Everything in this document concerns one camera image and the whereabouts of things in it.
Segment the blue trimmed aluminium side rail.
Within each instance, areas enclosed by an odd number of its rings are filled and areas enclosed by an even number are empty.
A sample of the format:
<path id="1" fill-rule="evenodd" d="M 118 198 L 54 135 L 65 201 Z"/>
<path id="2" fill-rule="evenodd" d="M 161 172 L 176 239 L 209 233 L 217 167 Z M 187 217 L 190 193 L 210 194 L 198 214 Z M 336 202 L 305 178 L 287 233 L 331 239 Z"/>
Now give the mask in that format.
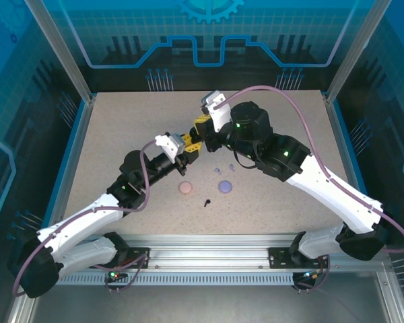
<path id="1" fill-rule="evenodd" d="M 83 142 L 85 141 L 96 96 L 96 92 L 92 93 L 92 100 L 90 103 L 81 101 L 81 104 L 79 105 L 63 159 L 57 173 L 57 178 L 40 226 L 41 229 L 47 228 L 64 219 L 73 179 L 81 155 Z"/>
<path id="2" fill-rule="evenodd" d="M 321 94 L 333 129 L 333 134 L 338 146 L 347 180 L 354 188 L 365 195 L 370 196 L 366 189 L 366 185 L 364 184 L 364 179 L 339 104 L 336 100 L 334 100 L 333 103 L 328 103 L 327 92 L 322 91 Z"/>

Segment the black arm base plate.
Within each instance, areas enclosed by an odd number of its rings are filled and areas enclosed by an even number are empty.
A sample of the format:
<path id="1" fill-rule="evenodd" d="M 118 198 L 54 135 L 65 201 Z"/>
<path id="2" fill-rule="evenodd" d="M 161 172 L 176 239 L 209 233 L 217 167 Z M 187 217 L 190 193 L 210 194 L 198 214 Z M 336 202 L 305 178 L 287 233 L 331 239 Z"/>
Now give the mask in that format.
<path id="1" fill-rule="evenodd" d="M 292 247 L 271 247 L 268 249 L 268 260 L 271 269 L 325 269 L 324 258 L 310 259 Z"/>
<path id="2" fill-rule="evenodd" d="M 110 262 L 94 265 L 92 268 L 106 271 L 122 271 L 127 269 L 137 269 L 141 266 L 142 269 L 146 269 L 149 264 L 149 253 L 149 248 L 127 248 L 125 250 L 119 250 Z"/>

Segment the aluminium front mounting rail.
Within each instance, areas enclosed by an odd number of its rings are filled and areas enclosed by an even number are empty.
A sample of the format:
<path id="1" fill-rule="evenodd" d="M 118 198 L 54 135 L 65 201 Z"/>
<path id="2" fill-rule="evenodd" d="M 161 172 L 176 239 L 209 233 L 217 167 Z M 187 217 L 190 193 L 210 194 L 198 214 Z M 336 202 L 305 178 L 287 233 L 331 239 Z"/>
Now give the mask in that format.
<path id="1" fill-rule="evenodd" d="M 59 277 L 86 271 L 94 265 L 110 262 L 119 250 L 149 248 L 149 264 L 144 270 L 161 272 L 257 272 L 302 273 L 306 269 L 271 269 L 268 249 L 296 249 L 300 236 L 271 235 L 136 235 L 121 237 L 115 232 L 90 242 L 58 247 L 58 238 L 43 244 L 34 237 L 34 249 L 28 252 L 31 265 L 51 268 Z"/>

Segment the aluminium frame post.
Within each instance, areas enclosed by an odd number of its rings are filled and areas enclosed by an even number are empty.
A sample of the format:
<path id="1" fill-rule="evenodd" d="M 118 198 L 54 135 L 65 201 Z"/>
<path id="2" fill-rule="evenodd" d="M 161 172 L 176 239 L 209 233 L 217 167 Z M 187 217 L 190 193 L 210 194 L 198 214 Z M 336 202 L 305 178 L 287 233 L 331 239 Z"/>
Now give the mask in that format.
<path id="1" fill-rule="evenodd" d="M 340 64 L 325 95 L 325 103 L 333 105 L 337 95 L 368 45 L 373 33 L 386 13 L 392 0 L 374 0 L 365 20 L 354 38 L 345 58 Z"/>
<path id="2" fill-rule="evenodd" d="M 43 1 L 24 0 L 24 2 L 42 30 L 42 33 L 48 40 L 48 43 L 56 54 L 81 99 L 86 104 L 91 104 L 93 99 L 92 92 L 83 78 L 77 63 Z"/>

